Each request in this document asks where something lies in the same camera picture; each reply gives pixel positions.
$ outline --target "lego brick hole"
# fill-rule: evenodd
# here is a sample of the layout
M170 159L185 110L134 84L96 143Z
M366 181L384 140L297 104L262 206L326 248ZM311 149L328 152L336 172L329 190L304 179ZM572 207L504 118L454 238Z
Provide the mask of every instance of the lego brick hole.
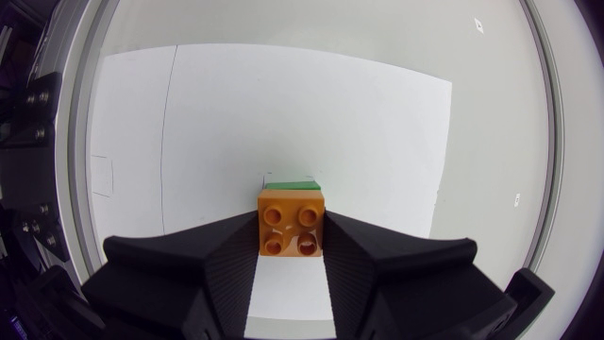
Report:
M268 207L264 211L264 221L270 226L276 226L281 222L281 212L275 207Z
M312 207L304 207L298 215L300 224L304 227L312 227L319 217L317 211Z

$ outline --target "lego brick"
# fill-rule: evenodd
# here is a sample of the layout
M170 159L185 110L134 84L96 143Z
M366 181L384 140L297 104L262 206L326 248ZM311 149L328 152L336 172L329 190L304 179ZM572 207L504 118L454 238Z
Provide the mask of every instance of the lego brick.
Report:
M320 190L262 190L258 195L260 255L321 256L324 213Z
M274 190L321 190L319 183L314 180L298 182L266 183L264 189Z

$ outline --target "lego stud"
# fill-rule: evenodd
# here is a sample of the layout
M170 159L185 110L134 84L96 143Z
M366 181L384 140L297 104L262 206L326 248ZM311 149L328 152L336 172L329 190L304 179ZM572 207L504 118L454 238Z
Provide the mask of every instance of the lego stud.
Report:
M283 236L281 234L273 232L266 238L264 242L264 250L271 255L278 255L283 249Z
M270 206L264 210L264 222L275 227L281 222L281 209L278 206Z
M312 227L317 223L319 213L312 206L305 206L298 213L298 222L304 227Z
M310 233L303 233L298 236L298 252L300 254L309 256L317 251L317 240Z

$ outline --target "bolt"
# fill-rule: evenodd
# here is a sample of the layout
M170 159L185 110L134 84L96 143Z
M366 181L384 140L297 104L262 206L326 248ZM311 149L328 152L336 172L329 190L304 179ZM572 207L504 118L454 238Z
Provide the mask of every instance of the bolt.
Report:
M40 205L40 213L48 214L48 204L41 204Z
M53 236L52 234L48 235L48 237L46 237L46 244L51 247L54 247L57 244L55 242L55 236Z
M42 106L46 105L46 103L48 103L49 97L50 97L50 94L48 93L48 90L44 90L44 91L40 92L40 94L38 95L38 101L40 102L40 105L42 105Z
M36 96L34 94L30 94L27 96L27 99L25 100L25 103L28 106L32 106L36 103Z
M34 137L36 138L36 141L39 141L41 139L44 138L44 135L46 134L46 130L44 130L44 127L39 127L36 130L36 133L34 134Z
M36 222L36 220L31 222L31 229L34 230L35 233L40 233L40 225L38 224L38 222Z

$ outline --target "white surface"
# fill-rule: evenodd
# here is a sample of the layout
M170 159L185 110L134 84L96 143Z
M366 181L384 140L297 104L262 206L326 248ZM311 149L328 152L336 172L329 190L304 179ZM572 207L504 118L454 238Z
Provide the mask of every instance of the white surface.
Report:
M560 339L572 321L604 249L604 69L574 2L535 3L556 59L564 109L560 201L537 270L556 295L524 336L548 340Z
M302 171L329 210L428 237L450 95L435 77L325 52L179 46L163 131L165 230L253 211L264 174ZM280 260L260 257L249 315L331 319L327 285L302 284L326 282L322 261L291 271Z
M113 164L107 157L91 156L92 193L113 195Z
M332 320L323 258L259 256L248 315Z
M112 195L92 194L99 251L111 235L163 234L161 134L176 48L162 47L106 57L91 101L91 156L111 162ZM94 184L106 181L92 163Z

